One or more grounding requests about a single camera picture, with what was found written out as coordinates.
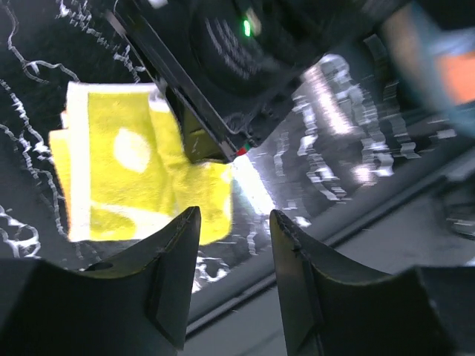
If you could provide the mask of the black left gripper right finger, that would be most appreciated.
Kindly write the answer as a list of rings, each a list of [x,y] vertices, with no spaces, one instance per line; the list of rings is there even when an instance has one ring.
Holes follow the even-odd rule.
[[[289,355],[472,355],[474,269],[415,266],[389,275],[270,214]]]

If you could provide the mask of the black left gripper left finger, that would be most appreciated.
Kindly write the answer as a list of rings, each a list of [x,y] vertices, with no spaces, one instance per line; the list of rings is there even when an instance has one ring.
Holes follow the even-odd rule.
[[[1,261],[3,355],[175,355],[183,349],[200,210],[84,271]]]

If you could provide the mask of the yellow patterned towel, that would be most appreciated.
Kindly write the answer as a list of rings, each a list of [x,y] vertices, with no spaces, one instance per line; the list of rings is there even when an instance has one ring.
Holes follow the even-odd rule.
[[[63,127],[49,134],[73,242],[142,240],[190,206],[200,243],[232,229],[232,169],[194,165],[153,84],[70,82]]]

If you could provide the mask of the orange polka dot towel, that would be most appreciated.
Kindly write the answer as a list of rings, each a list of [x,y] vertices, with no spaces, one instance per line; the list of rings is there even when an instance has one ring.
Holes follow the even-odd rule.
[[[448,92],[451,101],[456,105],[473,102],[475,98],[474,52],[441,55],[436,63],[443,87]]]

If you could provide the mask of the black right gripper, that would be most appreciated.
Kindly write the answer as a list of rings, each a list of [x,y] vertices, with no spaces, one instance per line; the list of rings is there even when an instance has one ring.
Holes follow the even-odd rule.
[[[401,1],[116,1],[108,20],[164,92],[193,164],[230,163],[293,107],[301,75]]]

